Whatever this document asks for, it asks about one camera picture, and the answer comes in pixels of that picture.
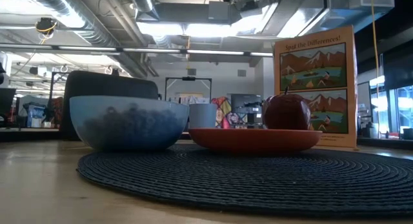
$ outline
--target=desk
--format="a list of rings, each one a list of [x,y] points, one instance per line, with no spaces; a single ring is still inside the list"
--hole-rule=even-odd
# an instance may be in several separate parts
[[[413,160],[413,152],[360,147],[360,152]],[[1,223],[413,223],[278,218],[189,209],[92,185],[75,171],[92,152],[82,142],[0,143]]]

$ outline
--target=blue bowl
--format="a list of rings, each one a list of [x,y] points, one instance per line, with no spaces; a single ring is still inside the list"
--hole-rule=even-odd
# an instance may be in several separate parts
[[[77,135],[96,150],[163,150],[188,121],[189,106],[155,99],[78,96],[70,98]]]

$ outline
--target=colorful artwork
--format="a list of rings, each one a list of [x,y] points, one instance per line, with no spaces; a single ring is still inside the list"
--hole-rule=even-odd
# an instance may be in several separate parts
[[[326,133],[348,134],[347,91],[324,90],[296,92],[311,110],[311,130]]]
[[[345,87],[345,43],[280,54],[281,90]]]
[[[231,102],[227,97],[214,98],[212,103],[217,105],[217,128],[231,128],[231,125],[247,123],[246,114],[231,112]]]

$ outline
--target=red plate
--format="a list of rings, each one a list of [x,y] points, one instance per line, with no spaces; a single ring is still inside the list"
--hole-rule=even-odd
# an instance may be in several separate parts
[[[322,131],[190,128],[202,147],[231,154],[288,154],[312,148]]]

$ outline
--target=placemat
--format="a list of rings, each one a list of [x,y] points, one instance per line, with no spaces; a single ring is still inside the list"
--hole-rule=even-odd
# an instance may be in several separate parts
[[[190,207],[326,218],[413,214],[413,161],[358,152],[247,158],[176,145],[92,153],[79,160],[78,172],[93,183]]]

